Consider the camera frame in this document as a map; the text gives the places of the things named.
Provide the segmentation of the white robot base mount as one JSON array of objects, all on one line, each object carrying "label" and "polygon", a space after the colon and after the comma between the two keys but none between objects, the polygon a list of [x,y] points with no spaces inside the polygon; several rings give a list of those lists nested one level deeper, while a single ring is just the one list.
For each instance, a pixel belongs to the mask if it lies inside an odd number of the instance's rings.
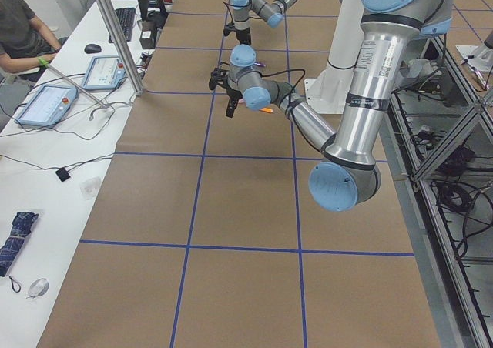
[{"label": "white robot base mount", "polygon": [[327,66],[317,78],[305,80],[308,103],[322,114],[341,114],[354,76],[364,33],[361,0],[342,0]]}]

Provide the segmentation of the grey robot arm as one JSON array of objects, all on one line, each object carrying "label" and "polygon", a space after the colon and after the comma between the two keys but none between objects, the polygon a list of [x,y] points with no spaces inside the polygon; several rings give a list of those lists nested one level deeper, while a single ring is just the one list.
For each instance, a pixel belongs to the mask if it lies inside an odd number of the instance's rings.
[{"label": "grey robot arm", "polygon": [[241,45],[251,45],[250,12],[254,12],[271,28],[276,28],[284,18],[287,10],[298,0],[230,0],[225,5],[231,16],[231,21],[223,28],[223,35],[236,34]]},{"label": "grey robot arm", "polygon": [[344,33],[352,79],[340,125],[333,129],[286,82],[265,79],[255,66],[257,54],[248,44],[233,48],[223,73],[234,114],[239,100],[254,111],[276,105],[301,135],[323,155],[310,173],[314,200],[333,212],[369,200],[381,178],[373,147],[389,106],[404,52],[418,38],[445,34],[451,24],[453,0],[342,0],[337,24],[357,25],[360,35]]}]

